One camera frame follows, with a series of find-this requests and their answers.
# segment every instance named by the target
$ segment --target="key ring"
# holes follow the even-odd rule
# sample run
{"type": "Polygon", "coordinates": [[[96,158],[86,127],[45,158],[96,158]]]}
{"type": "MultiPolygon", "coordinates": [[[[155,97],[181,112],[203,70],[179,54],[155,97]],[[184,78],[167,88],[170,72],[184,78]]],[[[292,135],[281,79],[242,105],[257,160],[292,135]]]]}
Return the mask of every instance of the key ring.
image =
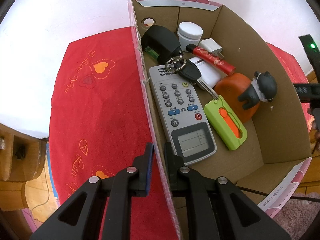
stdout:
{"type": "Polygon", "coordinates": [[[184,68],[185,65],[186,65],[186,63],[187,63],[187,60],[186,60],[184,57],[177,56],[177,57],[172,57],[171,59],[169,59],[169,60],[165,63],[164,67],[165,67],[165,69],[166,69],[167,71],[177,72],[177,71],[181,70],[182,68],[184,68]],[[181,59],[183,59],[183,64],[182,64],[180,67],[178,67],[178,68],[173,68],[173,69],[172,69],[172,68],[171,68],[171,65],[177,63],[177,62],[180,61],[181,59]]]}

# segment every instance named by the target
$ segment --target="key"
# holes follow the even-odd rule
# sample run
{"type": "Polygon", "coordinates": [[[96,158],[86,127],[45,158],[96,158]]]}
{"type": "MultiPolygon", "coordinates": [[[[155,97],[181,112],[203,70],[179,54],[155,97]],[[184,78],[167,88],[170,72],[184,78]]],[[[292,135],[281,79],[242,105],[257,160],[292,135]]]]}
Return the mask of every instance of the key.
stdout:
{"type": "MultiPolygon", "coordinates": [[[[178,68],[181,64],[181,61],[178,61],[174,64],[174,67],[178,68]]],[[[207,91],[215,100],[219,99],[218,94],[202,79],[198,67],[190,60],[187,60],[185,67],[179,70],[178,74],[186,80],[196,83],[203,90],[207,91]]]]}

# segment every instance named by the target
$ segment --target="black cat figurine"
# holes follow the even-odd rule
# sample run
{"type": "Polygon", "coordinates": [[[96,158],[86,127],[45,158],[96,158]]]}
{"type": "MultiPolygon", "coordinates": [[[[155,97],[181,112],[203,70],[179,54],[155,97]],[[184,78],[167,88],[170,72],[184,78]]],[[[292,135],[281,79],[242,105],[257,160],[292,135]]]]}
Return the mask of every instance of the black cat figurine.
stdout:
{"type": "Polygon", "coordinates": [[[255,106],[259,101],[272,102],[278,91],[276,80],[268,71],[256,71],[254,76],[251,85],[238,96],[239,102],[247,100],[242,106],[244,110],[255,106]]]}

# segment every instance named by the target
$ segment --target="black key head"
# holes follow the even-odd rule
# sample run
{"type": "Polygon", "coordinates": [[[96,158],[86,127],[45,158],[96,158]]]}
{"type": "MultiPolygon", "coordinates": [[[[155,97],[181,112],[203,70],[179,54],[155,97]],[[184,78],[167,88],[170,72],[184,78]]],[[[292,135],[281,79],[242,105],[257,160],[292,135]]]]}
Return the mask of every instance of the black key head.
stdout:
{"type": "MultiPolygon", "coordinates": [[[[190,82],[196,82],[201,77],[201,72],[198,67],[190,60],[186,59],[186,61],[186,65],[184,66],[184,68],[178,71],[178,74],[184,79],[189,80],[190,82]]],[[[178,68],[182,64],[183,60],[180,60],[174,64],[174,67],[178,68]]]]}

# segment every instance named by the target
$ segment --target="orange container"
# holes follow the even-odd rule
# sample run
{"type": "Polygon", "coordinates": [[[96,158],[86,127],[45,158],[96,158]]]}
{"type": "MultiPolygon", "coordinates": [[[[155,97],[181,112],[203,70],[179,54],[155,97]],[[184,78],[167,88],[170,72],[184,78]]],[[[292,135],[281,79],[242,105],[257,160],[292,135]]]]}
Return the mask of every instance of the orange container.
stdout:
{"type": "Polygon", "coordinates": [[[242,105],[245,104],[246,101],[238,101],[238,96],[250,85],[251,80],[245,75],[233,73],[231,76],[221,79],[214,87],[214,91],[216,91],[218,95],[222,95],[242,123],[249,121],[260,105],[259,102],[254,107],[244,110],[242,105]]]}

